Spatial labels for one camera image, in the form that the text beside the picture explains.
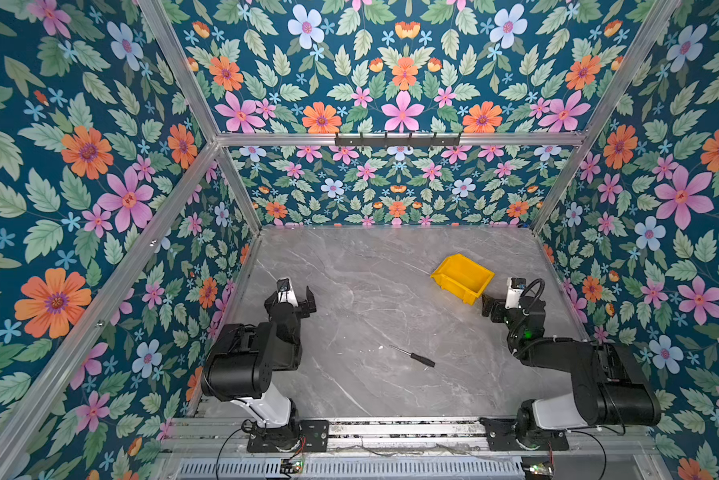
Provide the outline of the black handled screwdriver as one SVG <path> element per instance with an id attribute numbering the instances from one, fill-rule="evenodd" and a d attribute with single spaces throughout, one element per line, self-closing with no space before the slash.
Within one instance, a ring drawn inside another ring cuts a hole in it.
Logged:
<path id="1" fill-rule="evenodd" d="M 423 364 L 427 368 L 435 368 L 435 365 L 437 365 L 433 360 L 431 360 L 425 356 L 419 355 L 415 352 L 409 352 L 409 351 L 404 350 L 403 348 L 397 347 L 395 345 L 391 345 L 391 348 L 393 348 L 394 350 L 397 350 L 397 352 L 411 358 L 413 361 Z"/>

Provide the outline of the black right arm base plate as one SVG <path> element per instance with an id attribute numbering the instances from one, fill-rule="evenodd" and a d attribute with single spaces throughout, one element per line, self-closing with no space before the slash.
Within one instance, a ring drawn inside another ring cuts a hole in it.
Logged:
<path id="1" fill-rule="evenodd" d="M 491 451 L 569 451 L 569 442 L 561 430 L 543 430 L 533 420 L 479 417 Z"/>

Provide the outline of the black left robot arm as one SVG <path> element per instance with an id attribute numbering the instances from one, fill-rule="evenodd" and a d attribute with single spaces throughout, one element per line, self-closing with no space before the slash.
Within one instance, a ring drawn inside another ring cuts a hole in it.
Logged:
<path id="1" fill-rule="evenodd" d="M 313 292 L 295 295 L 290 280 L 276 282 L 265 299 L 267 320 L 221 328 L 201 373 L 201 392 L 241 408 L 249 417 L 243 430 L 278 449 L 304 442 L 297 407 L 273 383 L 275 372 L 295 371 L 301 364 L 301 323 L 317 312 Z"/>

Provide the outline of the aluminium front mounting rail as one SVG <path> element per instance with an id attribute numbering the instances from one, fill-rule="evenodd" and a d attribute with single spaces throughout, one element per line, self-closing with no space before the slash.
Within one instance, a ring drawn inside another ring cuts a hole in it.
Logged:
<path id="1" fill-rule="evenodd" d="M 163 440 L 161 453 L 201 456 L 211 453 L 245 454 L 251 442 L 262 440 L 261 430 L 238 432 L 237 418 L 188 418 L 176 420 Z M 653 455 L 655 440 L 642 427 L 621 435 L 615 428 L 573 428 L 543 434 L 539 439 L 517 440 L 509 418 L 482 417 L 335 417 L 304 420 L 300 438 L 286 453 L 499 454 L 595 455 L 605 452 L 617 458 Z"/>

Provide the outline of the yellow plastic bin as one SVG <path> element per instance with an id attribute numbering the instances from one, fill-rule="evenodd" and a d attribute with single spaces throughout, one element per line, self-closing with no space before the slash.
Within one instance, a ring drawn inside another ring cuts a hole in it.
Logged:
<path id="1" fill-rule="evenodd" d="M 445 258 L 429 278 L 464 304 L 473 305 L 483 296 L 495 272 L 463 254 L 455 254 Z"/>

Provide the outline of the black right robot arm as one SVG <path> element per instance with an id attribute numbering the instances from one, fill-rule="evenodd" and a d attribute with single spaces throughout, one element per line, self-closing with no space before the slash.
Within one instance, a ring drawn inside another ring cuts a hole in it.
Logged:
<path id="1" fill-rule="evenodd" d="M 597 427 L 653 427 L 663 412 L 655 390 L 625 346 L 545 335 L 545 302 L 521 294 L 517 306 L 483 296 L 481 313 L 507 328 L 507 349 L 524 366 L 569 374 L 571 392 L 521 402 L 515 420 L 479 422 L 491 448 L 567 448 L 565 433 Z"/>

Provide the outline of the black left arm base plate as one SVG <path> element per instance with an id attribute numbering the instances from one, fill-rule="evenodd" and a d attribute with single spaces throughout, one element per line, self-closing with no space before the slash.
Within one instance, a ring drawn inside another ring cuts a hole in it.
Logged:
<path id="1" fill-rule="evenodd" d="M 248 453 L 324 453 L 327 450 L 330 422 L 296 420 L 277 428 L 253 426 L 247 430 Z"/>

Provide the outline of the black hook rail bracket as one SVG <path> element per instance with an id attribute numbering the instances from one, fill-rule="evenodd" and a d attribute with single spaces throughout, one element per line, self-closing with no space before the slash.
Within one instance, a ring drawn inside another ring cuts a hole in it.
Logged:
<path id="1" fill-rule="evenodd" d="M 439 133 L 373 133 L 373 134 L 336 134 L 333 137 L 336 147 L 453 147 L 461 144 L 461 134 Z"/>

